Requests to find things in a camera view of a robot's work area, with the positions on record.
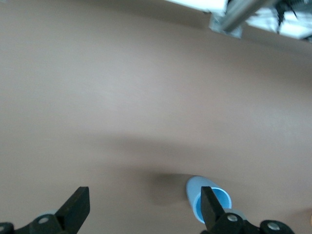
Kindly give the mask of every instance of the bright light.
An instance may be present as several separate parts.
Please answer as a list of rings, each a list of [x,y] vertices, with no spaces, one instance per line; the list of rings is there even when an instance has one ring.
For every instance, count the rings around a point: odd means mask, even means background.
[[[257,14],[257,16],[251,16],[247,19],[247,24],[276,33],[278,27],[277,15],[274,13],[270,15],[269,12],[265,13],[260,11],[258,11]],[[285,20],[282,22],[279,29],[279,33],[283,36],[296,39],[303,39],[312,35],[312,23],[310,23],[311,21],[306,20],[311,19],[311,15],[297,15],[297,17],[298,18],[296,18],[293,13],[287,12],[285,14]]]
[[[224,14],[228,0],[166,0],[179,5],[187,6],[203,12]]]

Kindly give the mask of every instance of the plastic cup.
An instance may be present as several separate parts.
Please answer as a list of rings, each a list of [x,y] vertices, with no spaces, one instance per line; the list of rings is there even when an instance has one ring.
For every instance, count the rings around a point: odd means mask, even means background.
[[[193,176],[186,183],[186,194],[195,217],[202,223],[203,215],[200,209],[201,187],[211,187],[216,198],[224,209],[232,208],[230,195],[217,184],[202,176]]]

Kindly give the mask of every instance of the light blue cup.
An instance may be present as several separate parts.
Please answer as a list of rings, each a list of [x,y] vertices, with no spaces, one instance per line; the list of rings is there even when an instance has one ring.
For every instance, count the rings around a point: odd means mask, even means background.
[[[221,206],[224,209],[232,208],[230,195],[224,189],[205,177],[193,176],[186,183],[186,194],[193,213],[200,222],[205,223],[200,210],[201,187],[211,187]]]

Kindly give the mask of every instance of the metal rod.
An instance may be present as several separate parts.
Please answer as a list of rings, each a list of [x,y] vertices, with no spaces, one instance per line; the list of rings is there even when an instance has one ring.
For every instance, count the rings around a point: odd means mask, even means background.
[[[220,29],[231,32],[264,5],[274,5],[280,0],[233,0],[220,22]]]

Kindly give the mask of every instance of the screw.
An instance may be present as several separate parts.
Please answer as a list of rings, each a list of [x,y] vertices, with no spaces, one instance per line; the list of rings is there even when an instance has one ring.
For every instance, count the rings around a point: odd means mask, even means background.
[[[237,217],[234,214],[229,214],[228,215],[228,220],[230,220],[231,222],[238,221]]]
[[[38,223],[39,223],[39,224],[46,223],[48,220],[49,220],[49,219],[48,219],[47,217],[43,217],[43,218],[41,218],[41,219],[38,221]]]
[[[268,227],[271,229],[271,230],[274,230],[274,231],[278,231],[280,230],[279,226],[276,224],[276,223],[268,223]]]

